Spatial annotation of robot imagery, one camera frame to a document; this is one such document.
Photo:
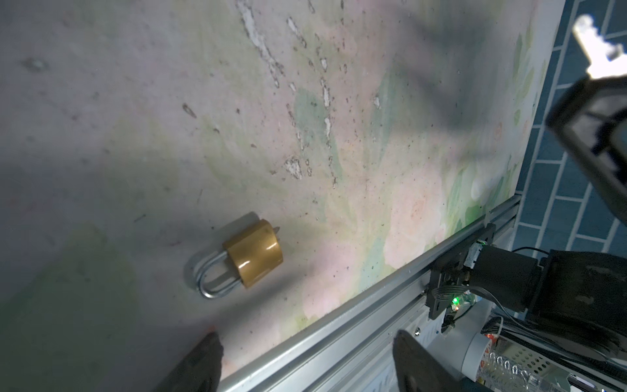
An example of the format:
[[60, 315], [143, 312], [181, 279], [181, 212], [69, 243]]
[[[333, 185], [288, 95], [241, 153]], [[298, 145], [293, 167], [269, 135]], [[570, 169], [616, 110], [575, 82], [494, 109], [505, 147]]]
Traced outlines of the small brass padlock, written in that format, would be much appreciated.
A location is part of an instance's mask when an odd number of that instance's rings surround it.
[[[284, 256], [279, 230], [262, 219], [222, 243], [220, 251], [204, 261], [195, 273], [200, 295], [208, 300], [226, 297], [237, 287], [252, 287], [280, 266]], [[222, 288], [211, 288], [206, 283], [207, 275], [219, 263], [233, 267], [237, 275]]]

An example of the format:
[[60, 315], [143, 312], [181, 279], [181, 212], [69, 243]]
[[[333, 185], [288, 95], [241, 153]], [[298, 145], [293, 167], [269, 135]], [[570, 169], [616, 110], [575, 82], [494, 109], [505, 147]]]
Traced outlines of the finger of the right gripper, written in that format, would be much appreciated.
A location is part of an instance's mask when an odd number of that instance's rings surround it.
[[580, 79], [550, 109], [545, 125], [625, 223], [626, 77]]

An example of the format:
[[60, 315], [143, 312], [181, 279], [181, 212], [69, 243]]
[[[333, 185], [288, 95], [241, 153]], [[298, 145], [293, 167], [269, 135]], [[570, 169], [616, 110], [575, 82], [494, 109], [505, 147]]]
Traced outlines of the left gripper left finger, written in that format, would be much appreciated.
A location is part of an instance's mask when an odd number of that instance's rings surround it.
[[219, 334], [208, 333], [153, 390], [216, 392], [223, 355]]

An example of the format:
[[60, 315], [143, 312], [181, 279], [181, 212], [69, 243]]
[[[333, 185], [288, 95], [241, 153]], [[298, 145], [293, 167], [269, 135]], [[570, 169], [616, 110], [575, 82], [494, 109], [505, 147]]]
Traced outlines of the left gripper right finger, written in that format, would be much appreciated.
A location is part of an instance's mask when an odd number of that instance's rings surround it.
[[460, 383], [405, 330], [398, 330], [393, 358], [401, 392], [454, 392]]

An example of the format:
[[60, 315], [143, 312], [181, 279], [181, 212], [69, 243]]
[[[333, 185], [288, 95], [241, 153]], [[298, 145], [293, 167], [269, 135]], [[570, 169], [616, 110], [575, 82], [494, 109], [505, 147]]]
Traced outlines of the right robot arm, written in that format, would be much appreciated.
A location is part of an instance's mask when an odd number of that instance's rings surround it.
[[[546, 123], [602, 201], [626, 219], [626, 79], [579, 80]], [[472, 292], [524, 312], [516, 328], [565, 351], [626, 358], [626, 260], [607, 253], [551, 250], [541, 260], [494, 248], [481, 235], [462, 241], [432, 269], [426, 304], [435, 318]]]

